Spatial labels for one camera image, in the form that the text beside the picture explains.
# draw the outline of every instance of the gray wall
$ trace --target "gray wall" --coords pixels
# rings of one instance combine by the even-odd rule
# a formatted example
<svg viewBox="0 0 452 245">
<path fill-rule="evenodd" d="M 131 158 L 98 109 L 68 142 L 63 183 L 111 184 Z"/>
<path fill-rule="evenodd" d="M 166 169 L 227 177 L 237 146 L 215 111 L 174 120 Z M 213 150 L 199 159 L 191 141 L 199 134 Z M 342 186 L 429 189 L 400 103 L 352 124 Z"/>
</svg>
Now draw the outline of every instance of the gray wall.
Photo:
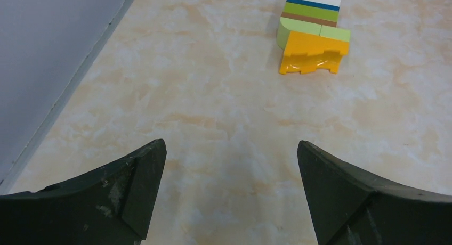
<svg viewBox="0 0 452 245">
<path fill-rule="evenodd" d="M 111 34 L 109 23 L 131 2 L 0 0 L 0 194 Z"/>
</svg>

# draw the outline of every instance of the light green block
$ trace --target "light green block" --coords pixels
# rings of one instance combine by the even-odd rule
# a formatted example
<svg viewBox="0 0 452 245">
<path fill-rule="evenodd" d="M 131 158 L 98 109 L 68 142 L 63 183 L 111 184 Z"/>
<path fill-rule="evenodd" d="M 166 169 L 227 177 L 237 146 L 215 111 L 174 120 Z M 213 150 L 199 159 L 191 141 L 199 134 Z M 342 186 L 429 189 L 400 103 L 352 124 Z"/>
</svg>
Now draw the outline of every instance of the light green block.
<svg viewBox="0 0 452 245">
<path fill-rule="evenodd" d="M 279 47 L 285 49 L 290 31 L 298 31 L 318 36 L 320 35 L 321 27 L 322 25 L 320 24 L 281 17 L 279 18 L 279 28 L 278 34 L 276 35 L 276 42 Z"/>
<path fill-rule="evenodd" d="M 350 42 L 350 30 L 343 28 L 335 28 L 323 25 L 320 31 L 320 36 Z"/>
<path fill-rule="evenodd" d="M 337 11 L 294 3 L 286 3 L 283 12 L 308 16 L 322 20 L 329 20 L 334 22 L 337 22 L 337 17 L 339 16 L 339 12 Z"/>
</svg>

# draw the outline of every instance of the marble floor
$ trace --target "marble floor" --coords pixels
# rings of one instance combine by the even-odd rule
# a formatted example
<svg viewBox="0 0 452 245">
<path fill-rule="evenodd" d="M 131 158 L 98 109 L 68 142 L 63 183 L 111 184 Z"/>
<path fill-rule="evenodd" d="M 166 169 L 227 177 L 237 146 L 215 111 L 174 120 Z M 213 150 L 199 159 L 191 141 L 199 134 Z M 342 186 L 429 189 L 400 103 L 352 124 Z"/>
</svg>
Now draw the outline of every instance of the marble floor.
<svg viewBox="0 0 452 245">
<path fill-rule="evenodd" d="M 142 244 L 317 244 L 299 140 L 452 195 L 452 0 L 342 0 L 339 73 L 283 76 L 284 2 L 135 0 L 10 193 L 163 138 Z"/>
</svg>

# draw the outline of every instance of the yellow toy block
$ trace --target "yellow toy block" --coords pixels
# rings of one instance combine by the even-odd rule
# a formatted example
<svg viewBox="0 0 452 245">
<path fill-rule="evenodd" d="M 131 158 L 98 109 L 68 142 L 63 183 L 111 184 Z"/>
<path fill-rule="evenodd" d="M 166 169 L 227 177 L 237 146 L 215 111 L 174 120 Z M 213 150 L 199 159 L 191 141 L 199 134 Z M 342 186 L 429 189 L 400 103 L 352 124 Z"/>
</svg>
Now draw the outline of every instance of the yellow toy block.
<svg viewBox="0 0 452 245">
<path fill-rule="evenodd" d="M 342 57 L 348 52 L 348 42 L 291 31 L 279 72 L 305 74 L 320 68 L 336 74 Z"/>
</svg>

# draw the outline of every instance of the blue stripe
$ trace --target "blue stripe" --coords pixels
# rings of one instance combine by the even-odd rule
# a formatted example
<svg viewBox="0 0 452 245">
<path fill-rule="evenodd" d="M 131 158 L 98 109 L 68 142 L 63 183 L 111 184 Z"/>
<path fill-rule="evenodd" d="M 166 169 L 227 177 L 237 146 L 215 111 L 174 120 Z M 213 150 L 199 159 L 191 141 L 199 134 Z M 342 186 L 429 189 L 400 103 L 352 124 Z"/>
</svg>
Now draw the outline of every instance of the blue stripe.
<svg viewBox="0 0 452 245">
<path fill-rule="evenodd" d="M 311 1 L 305 1 L 305 0 L 287 0 L 287 3 L 293 3 L 293 4 L 301 4 L 311 7 L 317 7 L 322 9 L 328 9 L 333 11 L 339 11 L 339 6 L 329 5 L 329 4 L 321 4 L 321 3 L 315 3 Z"/>
</svg>

